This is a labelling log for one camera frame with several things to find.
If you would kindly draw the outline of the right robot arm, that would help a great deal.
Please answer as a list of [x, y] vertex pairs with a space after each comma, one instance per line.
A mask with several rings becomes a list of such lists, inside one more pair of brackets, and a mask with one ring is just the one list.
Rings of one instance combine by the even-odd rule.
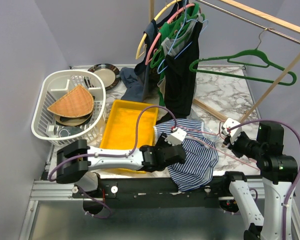
[[242, 172], [227, 171], [220, 191], [233, 196], [245, 224], [245, 240], [292, 239], [292, 201], [298, 177], [294, 157], [283, 154], [284, 128], [274, 121], [261, 121], [257, 137], [250, 139], [240, 123], [228, 118], [222, 126], [224, 144], [238, 158], [256, 161], [264, 190], [261, 213]]

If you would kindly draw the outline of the blue white striped tank top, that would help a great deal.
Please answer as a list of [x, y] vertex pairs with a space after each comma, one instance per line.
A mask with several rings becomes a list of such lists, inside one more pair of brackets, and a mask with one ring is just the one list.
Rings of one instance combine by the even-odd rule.
[[169, 175], [180, 192], [198, 189], [213, 178], [214, 167], [219, 161], [216, 150], [218, 137], [203, 121], [178, 119], [177, 126], [186, 131], [182, 143], [186, 153], [184, 164], [167, 167]]

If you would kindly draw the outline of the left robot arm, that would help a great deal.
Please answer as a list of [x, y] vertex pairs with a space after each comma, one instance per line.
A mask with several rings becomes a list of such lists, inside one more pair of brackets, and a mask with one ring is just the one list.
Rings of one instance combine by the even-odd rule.
[[160, 172], [173, 164], [186, 162], [183, 148], [186, 135], [178, 128], [170, 135], [162, 133], [154, 146], [143, 145], [131, 150], [90, 147], [85, 139], [76, 140], [57, 151], [57, 166], [50, 175], [56, 174], [58, 184], [72, 184], [87, 172], [100, 169]]

